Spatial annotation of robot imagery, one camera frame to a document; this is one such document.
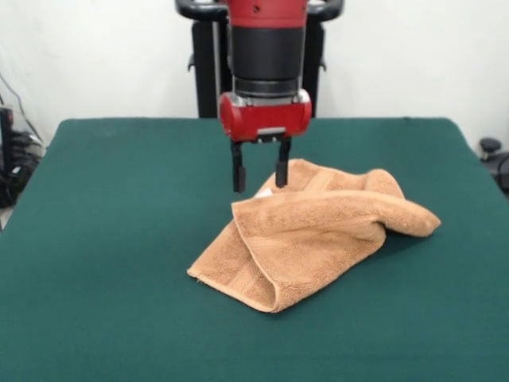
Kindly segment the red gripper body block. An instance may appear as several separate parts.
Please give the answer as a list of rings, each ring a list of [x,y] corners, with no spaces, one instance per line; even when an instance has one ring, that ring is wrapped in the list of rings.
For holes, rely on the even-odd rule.
[[[257,142],[266,137],[289,138],[306,132],[312,102],[306,90],[275,99],[246,98],[225,92],[219,98],[220,120],[234,142]]]

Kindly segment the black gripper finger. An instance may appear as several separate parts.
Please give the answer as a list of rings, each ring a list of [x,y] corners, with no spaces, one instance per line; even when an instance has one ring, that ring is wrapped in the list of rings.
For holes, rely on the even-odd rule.
[[[232,180],[235,193],[246,189],[246,169],[243,165],[242,143],[231,140]]]
[[[278,151],[278,161],[275,170],[275,185],[285,187],[288,183],[289,152],[291,151],[291,138],[282,138]]]

